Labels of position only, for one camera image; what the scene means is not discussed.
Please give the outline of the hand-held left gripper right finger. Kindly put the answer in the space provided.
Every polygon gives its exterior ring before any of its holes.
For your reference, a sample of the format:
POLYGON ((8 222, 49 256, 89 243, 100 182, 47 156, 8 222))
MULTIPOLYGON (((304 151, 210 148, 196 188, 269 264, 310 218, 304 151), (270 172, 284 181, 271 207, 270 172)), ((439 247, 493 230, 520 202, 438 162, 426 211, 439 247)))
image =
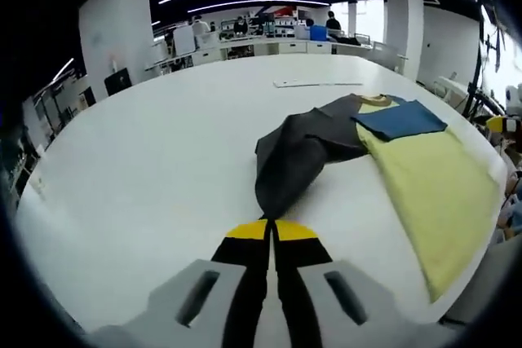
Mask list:
POLYGON ((391 294, 358 268, 334 261, 318 235, 296 222, 274 224, 278 296, 293 347, 387 347, 391 294))

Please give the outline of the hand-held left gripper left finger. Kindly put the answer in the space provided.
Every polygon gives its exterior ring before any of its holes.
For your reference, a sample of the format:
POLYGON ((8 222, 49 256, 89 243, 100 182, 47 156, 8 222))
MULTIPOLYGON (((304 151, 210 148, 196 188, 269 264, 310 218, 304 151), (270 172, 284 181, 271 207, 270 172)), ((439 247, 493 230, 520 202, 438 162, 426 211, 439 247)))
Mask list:
POLYGON ((241 224, 213 257, 154 289, 144 312, 91 334, 94 347, 252 347, 267 295, 270 225, 241 224))

